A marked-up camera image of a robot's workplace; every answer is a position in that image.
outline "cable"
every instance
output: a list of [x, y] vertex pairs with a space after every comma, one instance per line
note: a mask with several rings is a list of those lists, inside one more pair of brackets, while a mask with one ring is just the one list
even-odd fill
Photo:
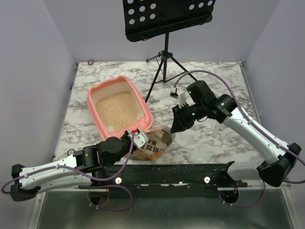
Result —
[[133, 204], [133, 198], [132, 198], [132, 193], [124, 186], [121, 186], [121, 185], [105, 185], [105, 186], [100, 186], [100, 187], [89, 187], [90, 189], [93, 189], [93, 188], [110, 188], [110, 187], [119, 187], [119, 188], [122, 188], [124, 189], [129, 197], [130, 197], [130, 202], [129, 202], [129, 205], [127, 205], [126, 207], [123, 207], [123, 208], [108, 208], [108, 207], [103, 207], [103, 206], [99, 206], [99, 205], [95, 205], [92, 203], [90, 197], [89, 197], [89, 194], [88, 194], [88, 200], [90, 202], [90, 207], [93, 205], [96, 207], [96, 209], [98, 210], [99, 208], [101, 209], [105, 209], [105, 210], [110, 210], [110, 211], [124, 211], [124, 210], [128, 210], [132, 207], [132, 204]]
[[[130, 158], [130, 156], [131, 156], [131, 154], [132, 154], [133, 141], [134, 141], [134, 133], [132, 133], [132, 142], [131, 142], [131, 144], [130, 144], [129, 152], [128, 152], [128, 154], [127, 154], [127, 157], [126, 157], [126, 160], [125, 160], [124, 164], [122, 165], [122, 167], [120, 168], [120, 170], [119, 170], [116, 174], [114, 174], [113, 176], [111, 176], [111, 177], [107, 177], [107, 178], [96, 178], [96, 177], [89, 176], [88, 174], [85, 174], [85, 173], [83, 173], [83, 172], [81, 172], [81, 171], [79, 171], [79, 170], [77, 170], [77, 169], [75, 169], [75, 168], [73, 168], [73, 167], [70, 167], [70, 166], [61, 166], [61, 165], [50, 166], [50, 167], [38, 169], [38, 170], [36, 170], [36, 171], [33, 171], [33, 172], [28, 173], [27, 176], [31, 176], [31, 175], [33, 175], [33, 174], [36, 174], [36, 173], [39, 173], [39, 172], [43, 172], [43, 171], [46, 171], [46, 170], [49, 170], [49, 169], [54, 169], [54, 168], [56, 168], [56, 169], [58, 169], [58, 168], [66, 168], [66, 169], [70, 169], [70, 170], [72, 170], [72, 171], [74, 171], [74, 172], [76, 172], [76, 173], [78, 173], [78, 174], [81, 174], [81, 175], [83, 175], [84, 177], [90, 178], [90, 179], [92, 179], [92, 180], [96, 180], [96, 181], [108, 181], [108, 180], [111, 180], [111, 179], [113, 179], [113, 178], [116, 178], [116, 177], [125, 169], [125, 167], [126, 167], [126, 165], [127, 165], [127, 162], [128, 162], [128, 160], [129, 160], [129, 158]], [[22, 178], [25, 178], [25, 176], [22, 175], [22, 176], [20, 176], [20, 177], [16, 177], [16, 178], [14, 178], [13, 180], [10, 180], [10, 181], [6, 182], [6, 183], [2, 186], [1, 192], [4, 193], [4, 194], [10, 194], [10, 192], [7, 192], [7, 191], [4, 190], [5, 187], [6, 187], [7, 185], [9, 185], [10, 183], [12, 183], [12, 182], [14, 182], [14, 181], [16, 181], [16, 180], [20, 180], [20, 179], [22, 179]]]
[[237, 182], [235, 182], [233, 193], [236, 194], [238, 192]]
[[203, 122], [205, 122], [206, 120], [208, 119], [208, 117], [206, 117], [204, 120], [199, 120], [199, 119], [197, 119], [197, 122], [199, 122], [199, 123], [203, 123]]
[[229, 204], [229, 203], [225, 202], [225, 200], [222, 198], [222, 195], [223, 195], [222, 192], [219, 192], [219, 199], [222, 201], [223, 204], [231, 206], [231, 207], [235, 207], [235, 208], [249, 208], [249, 207], [253, 207], [254, 205], [259, 204], [260, 202], [262, 202], [263, 198], [265, 197], [265, 194], [266, 194], [266, 184], [265, 184], [264, 181], [263, 181], [263, 186], [264, 186], [264, 189], [263, 189], [263, 193], [262, 193], [261, 197], [256, 202], [254, 202], [252, 204], [247, 204], [247, 205]]
[[[194, 71], [190, 71], [190, 72], [187, 72], [187, 73], [184, 73], [182, 74], [178, 80], [176, 81], [176, 83], [174, 84], [174, 87], [177, 86], [178, 82], [183, 78], [185, 77], [186, 75], [188, 74], [191, 74], [191, 73], [207, 73], [207, 74], [210, 74], [212, 76], [215, 76], [216, 78], [218, 78], [221, 82], [224, 83], [224, 85], [227, 87], [227, 89], [229, 90], [232, 98], [234, 99], [238, 109], [240, 110], [240, 112], [243, 114], [243, 116], [245, 117], [245, 119], [249, 122], [251, 121], [251, 119], [245, 114], [245, 112], [243, 111], [241, 105], [239, 104], [237, 98], [235, 97], [232, 89], [230, 88], [230, 86], [226, 83], [226, 81], [224, 81], [223, 78], [221, 78], [220, 76], [212, 73], [212, 72], [209, 72], [209, 71], [206, 71], [206, 70], [194, 70]], [[294, 152], [292, 152], [291, 150], [283, 147], [281, 144], [279, 144], [277, 141], [275, 141], [273, 138], [271, 138], [265, 131], [263, 131], [261, 128], [259, 128], [255, 123], [251, 122], [251, 125], [259, 132], [261, 133], [265, 138], [267, 138], [270, 142], [272, 142], [273, 144], [276, 145], [276, 147], [284, 150], [285, 152], [289, 153], [290, 155], [294, 156], [297, 160], [299, 160], [304, 166], [305, 166], [305, 161], [300, 158], [298, 155], [296, 155]], [[284, 180], [284, 182], [286, 183], [290, 183], [290, 184], [304, 184], [305, 183], [305, 180], [301, 180], [301, 181], [289, 181], [289, 180]]]

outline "perforated panel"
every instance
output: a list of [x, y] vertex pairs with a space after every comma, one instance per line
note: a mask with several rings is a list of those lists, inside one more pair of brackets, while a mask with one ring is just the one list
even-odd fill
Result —
[[202, 25], [212, 20], [215, 0], [123, 0], [131, 42]]

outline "plastic bag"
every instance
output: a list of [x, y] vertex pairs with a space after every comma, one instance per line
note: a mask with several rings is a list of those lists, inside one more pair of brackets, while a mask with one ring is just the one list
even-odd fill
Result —
[[134, 151], [131, 159], [154, 161], [164, 153], [176, 137], [175, 134], [170, 134], [170, 128], [164, 125], [157, 125], [154, 129], [146, 130], [145, 133], [150, 139], [149, 142]]

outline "music stand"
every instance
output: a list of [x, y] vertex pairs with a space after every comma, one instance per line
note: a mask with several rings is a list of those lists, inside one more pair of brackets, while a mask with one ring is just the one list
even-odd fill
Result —
[[[145, 101], [155, 83], [168, 82], [187, 70], [168, 52], [169, 33], [195, 25], [203, 25], [212, 20], [215, 0], [123, 0], [125, 34], [131, 42], [144, 41], [165, 34], [164, 50], [147, 62], [161, 57], [155, 78]], [[166, 80], [167, 60], [172, 59], [184, 72]], [[163, 66], [163, 79], [156, 82]]]

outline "bolt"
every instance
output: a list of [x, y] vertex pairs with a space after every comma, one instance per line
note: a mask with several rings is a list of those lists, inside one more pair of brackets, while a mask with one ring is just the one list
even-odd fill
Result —
[[117, 177], [117, 178], [115, 179], [115, 183], [116, 183], [117, 185], [121, 184], [121, 183], [122, 183], [122, 179], [121, 179], [120, 177]]
[[74, 154], [74, 150], [73, 149], [69, 149], [68, 150], [68, 155], [72, 155], [72, 154]]
[[208, 184], [208, 183], [210, 182], [210, 180], [211, 180], [211, 179], [210, 179], [209, 177], [205, 177], [205, 178], [204, 178], [204, 182], [205, 182], [206, 184]]

